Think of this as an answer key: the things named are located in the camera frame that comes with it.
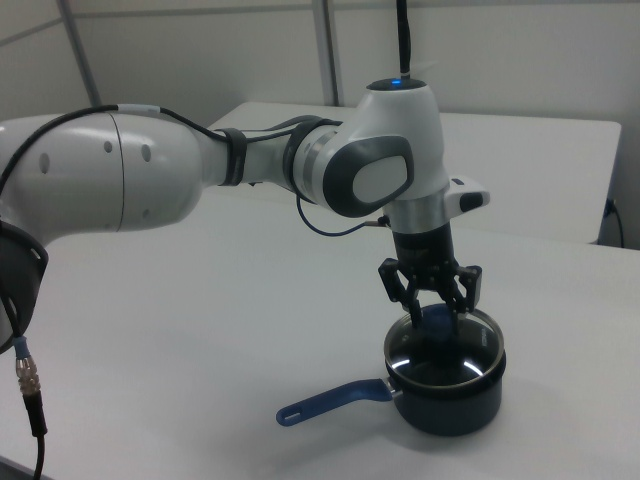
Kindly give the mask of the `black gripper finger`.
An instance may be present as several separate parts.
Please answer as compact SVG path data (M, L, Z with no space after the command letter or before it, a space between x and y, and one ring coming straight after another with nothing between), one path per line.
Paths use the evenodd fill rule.
M483 270L478 265L451 264L446 270L446 305L451 314L453 332L459 331L459 322L475 310L481 291Z
M416 277L399 260L385 259L378 268L385 291L391 302L400 303L410 315L414 329L422 323Z

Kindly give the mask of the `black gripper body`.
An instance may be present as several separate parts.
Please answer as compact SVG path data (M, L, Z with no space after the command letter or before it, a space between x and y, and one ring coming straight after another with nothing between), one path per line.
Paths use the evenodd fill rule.
M393 240L400 271L418 290L458 291L455 281L458 263L449 223L423 233L394 232Z

